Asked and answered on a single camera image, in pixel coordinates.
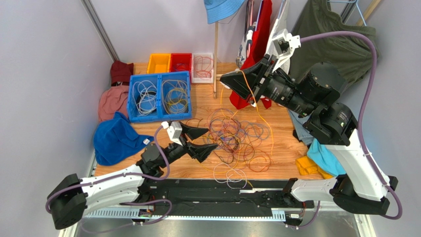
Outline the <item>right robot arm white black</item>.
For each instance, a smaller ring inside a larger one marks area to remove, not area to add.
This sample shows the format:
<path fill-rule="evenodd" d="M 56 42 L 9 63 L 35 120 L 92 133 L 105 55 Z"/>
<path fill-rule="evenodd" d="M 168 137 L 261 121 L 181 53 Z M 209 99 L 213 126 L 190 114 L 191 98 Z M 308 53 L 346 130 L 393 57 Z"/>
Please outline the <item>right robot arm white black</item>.
<path fill-rule="evenodd" d="M 378 176 L 377 165 L 364 153 L 356 117 L 338 102 L 346 80 L 329 62 L 311 66 L 300 82 L 275 64 L 275 57 L 266 55 L 243 72 L 224 74 L 220 82 L 250 104 L 264 96 L 306 118 L 303 127 L 345 170 L 344 175 L 326 180 L 291 178 L 283 192 L 301 202 L 330 201 L 353 214 L 385 216 L 390 205 L 386 196 L 396 189 L 398 180 Z"/>

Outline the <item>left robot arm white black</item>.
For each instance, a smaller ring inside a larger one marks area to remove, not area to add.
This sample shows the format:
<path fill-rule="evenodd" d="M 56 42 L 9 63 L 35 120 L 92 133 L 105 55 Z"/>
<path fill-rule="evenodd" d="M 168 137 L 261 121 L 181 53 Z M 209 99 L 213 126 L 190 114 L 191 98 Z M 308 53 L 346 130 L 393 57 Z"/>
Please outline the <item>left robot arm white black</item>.
<path fill-rule="evenodd" d="M 184 155 L 202 163 L 218 147 L 197 145 L 193 140 L 209 129 L 191 127 L 179 121 L 164 121 L 146 144 L 141 159 L 129 167 L 106 175 L 79 178 L 67 175 L 47 196 L 45 209 L 55 229 L 62 230 L 86 215 L 116 204 L 138 205 L 152 181 L 168 178 L 170 164 Z"/>

